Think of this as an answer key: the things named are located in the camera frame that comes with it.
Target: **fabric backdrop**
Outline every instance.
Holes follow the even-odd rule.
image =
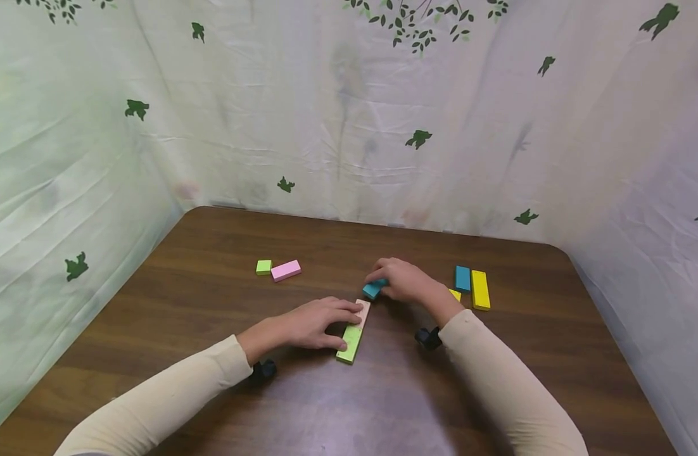
[[[698,0],[0,0],[0,422],[198,205],[558,246],[698,455]]]

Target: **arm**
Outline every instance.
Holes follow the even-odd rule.
[[[104,405],[73,429],[55,456],[89,453],[142,456],[199,412],[216,395],[247,378],[250,367],[282,345],[345,350],[325,334],[333,322],[359,323],[362,304],[324,298],[268,318],[209,349],[181,360]]]
[[[470,392],[523,456],[587,455],[573,421],[516,354],[465,309],[445,285],[405,261],[380,259],[367,282],[385,278],[383,294],[422,304]]]

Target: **lime green block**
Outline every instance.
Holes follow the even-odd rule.
[[[273,267],[273,260],[258,260],[256,266],[256,274],[259,276],[267,276],[270,274],[270,269]]]
[[[359,340],[362,339],[362,328],[350,325],[344,330],[344,342],[347,343],[346,351],[337,351],[336,359],[345,363],[354,364],[354,356],[357,356]]]

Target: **hand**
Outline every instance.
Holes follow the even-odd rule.
[[[362,319],[355,312],[364,306],[333,296],[316,299],[276,317],[277,325],[286,331],[286,344],[302,348],[333,348],[344,351],[347,345],[341,337],[325,333],[331,323],[347,322],[357,325]]]
[[[372,273],[364,279],[365,283],[379,279],[387,279],[389,285],[382,288],[382,294],[395,301],[415,302],[425,304],[433,296],[444,291],[445,285],[436,282],[422,272],[416,265],[397,258],[380,258],[372,268]]]
[[[326,327],[335,322],[353,325],[361,322],[362,319],[354,315],[354,312],[359,312],[362,307],[362,304],[334,297],[318,299],[249,327],[238,334],[238,342],[250,365],[282,345],[344,351],[347,349],[344,340],[326,334]]]
[[[380,258],[373,269],[364,279],[365,283],[387,279],[389,283],[382,288],[382,294],[396,301],[422,304],[440,327],[465,309],[444,284],[436,282],[407,261]]]

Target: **sleeve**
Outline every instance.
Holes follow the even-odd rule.
[[[517,456],[587,455],[569,415],[469,309],[440,331],[450,359]]]
[[[143,456],[252,372],[243,347],[230,336],[96,410],[73,429],[55,456]]]

